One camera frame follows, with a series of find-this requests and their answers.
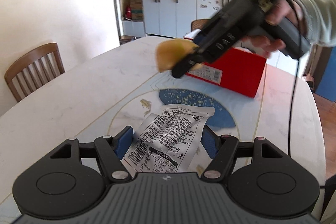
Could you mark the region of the grey sleeve forearm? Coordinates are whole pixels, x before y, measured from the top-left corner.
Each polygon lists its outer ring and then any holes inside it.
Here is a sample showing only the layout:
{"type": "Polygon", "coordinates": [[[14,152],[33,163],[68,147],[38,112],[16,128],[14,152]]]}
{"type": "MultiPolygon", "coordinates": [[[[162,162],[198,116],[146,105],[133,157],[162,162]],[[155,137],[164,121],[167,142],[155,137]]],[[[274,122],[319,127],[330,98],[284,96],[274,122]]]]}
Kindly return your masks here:
{"type": "Polygon", "coordinates": [[[336,0],[294,0],[303,12],[307,41],[335,47],[336,0]]]}

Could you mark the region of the person right hand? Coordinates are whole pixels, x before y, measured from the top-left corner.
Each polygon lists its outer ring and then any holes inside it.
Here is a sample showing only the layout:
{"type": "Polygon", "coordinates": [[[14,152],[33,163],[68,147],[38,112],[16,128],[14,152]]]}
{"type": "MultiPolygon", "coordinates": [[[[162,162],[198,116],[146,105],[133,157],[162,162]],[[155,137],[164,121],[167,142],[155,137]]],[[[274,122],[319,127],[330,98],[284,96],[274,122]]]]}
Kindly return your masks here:
{"type": "Polygon", "coordinates": [[[296,2],[289,5],[286,0],[278,0],[264,22],[241,41],[244,46],[252,46],[258,55],[265,58],[270,57],[272,52],[282,51],[298,59],[311,48],[305,34],[303,10],[296,2]]]}

